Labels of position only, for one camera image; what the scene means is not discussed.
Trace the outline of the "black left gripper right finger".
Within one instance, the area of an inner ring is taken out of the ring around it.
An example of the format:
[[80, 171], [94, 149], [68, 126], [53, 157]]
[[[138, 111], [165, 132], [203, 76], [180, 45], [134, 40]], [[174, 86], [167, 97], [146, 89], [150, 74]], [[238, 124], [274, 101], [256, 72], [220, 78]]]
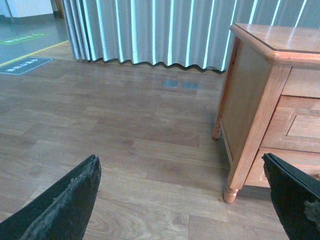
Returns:
[[318, 240], [320, 181], [272, 153], [262, 159], [271, 201], [288, 238]]

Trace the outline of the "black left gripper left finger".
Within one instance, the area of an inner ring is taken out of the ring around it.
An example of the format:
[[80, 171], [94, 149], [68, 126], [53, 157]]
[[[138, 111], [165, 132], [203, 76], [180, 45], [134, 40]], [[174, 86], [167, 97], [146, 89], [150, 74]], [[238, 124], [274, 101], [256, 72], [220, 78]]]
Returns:
[[102, 169], [91, 155], [21, 210], [1, 222], [2, 240], [81, 240], [95, 205]]

